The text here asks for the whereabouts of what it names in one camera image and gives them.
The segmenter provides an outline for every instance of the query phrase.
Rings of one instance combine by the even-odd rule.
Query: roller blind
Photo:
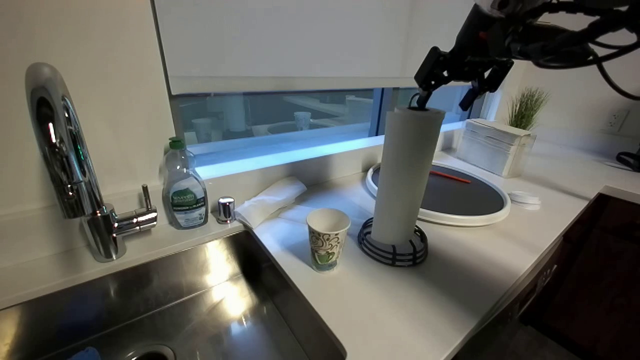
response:
[[[419,2],[156,0],[172,93],[414,86],[429,47],[454,40],[424,45],[416,31],[433,38],[437,20],[457,33],[472,5]]]

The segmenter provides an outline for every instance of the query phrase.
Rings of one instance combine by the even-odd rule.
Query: white countertop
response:
[[[429,256],[415,268],[378,264],[357,248],[360,222],[372,216],[374,209],[364,173],[313,186],[296,201],[313,208],[341,209],[352,218],[350,241],[334,272],[319,274],[310,268],[303,221],[274,217],[255,230],[342,342],[348,359],[451,358],[603,186],[640,190],[640,174],[608,167],[597,156],[541,142],[525,174],[514,179],[503,179],[441,152],[435,160],[484,177],[507,192],[535,193],[542,208],[529,211],[513,205],[505,220],[485,227],[418,222],[428,236]],[[88,249],[80,248],[10,266],[0,272],[0,308],[240,229],[237,223],[218,225],[212,219],[192,231],[164,225],[127,241],[127,254],[113,263],[96,263]]]

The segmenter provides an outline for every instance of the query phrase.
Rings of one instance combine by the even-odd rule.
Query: sink drain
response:
[[[164,345],[151,345],[132,352],[127,360],[175,360],[175,354]]]

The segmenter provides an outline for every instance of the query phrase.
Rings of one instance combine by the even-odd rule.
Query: soap label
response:
[[[202,224],[207,213],[205,194],[200,183],[192,177],[173,184],[170,192],[171,209],[182,227]]]

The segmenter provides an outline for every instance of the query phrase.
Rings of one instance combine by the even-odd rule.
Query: green bottle cap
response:
[[[178,136],[172,136],[169,138],[169,149],[171,150],[183,150],[186,146],[184,140]]]

